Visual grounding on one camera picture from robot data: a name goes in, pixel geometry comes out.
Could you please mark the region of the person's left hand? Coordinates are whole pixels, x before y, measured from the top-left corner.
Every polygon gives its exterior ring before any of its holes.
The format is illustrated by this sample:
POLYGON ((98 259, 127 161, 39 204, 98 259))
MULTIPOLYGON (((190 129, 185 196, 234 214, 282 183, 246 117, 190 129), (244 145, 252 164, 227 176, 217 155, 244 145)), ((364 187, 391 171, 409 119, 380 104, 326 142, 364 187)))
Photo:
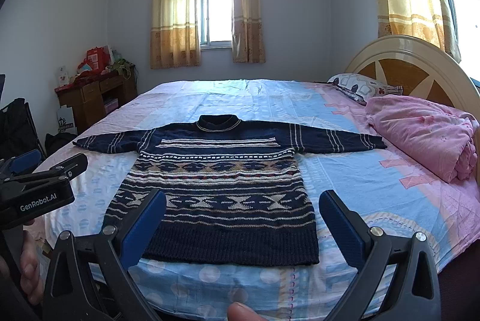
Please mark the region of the person's left hand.
POLYGON ((20 285, 31 305, 36 306, 43 300, 44 287, 40 276, 37 246, 32 235, 23 231, 23 247, 19 260, 20 285))

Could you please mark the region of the person's right hand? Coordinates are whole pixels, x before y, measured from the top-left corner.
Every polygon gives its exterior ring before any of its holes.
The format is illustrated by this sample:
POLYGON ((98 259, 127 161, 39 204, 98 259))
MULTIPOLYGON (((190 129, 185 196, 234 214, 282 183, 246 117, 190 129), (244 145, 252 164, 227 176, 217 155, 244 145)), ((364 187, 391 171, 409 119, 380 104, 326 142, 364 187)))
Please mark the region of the person's right hand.
POLYGON ((235 302, 227 309, 227 320, 229 321, 266 321, 250 307, 235 302))

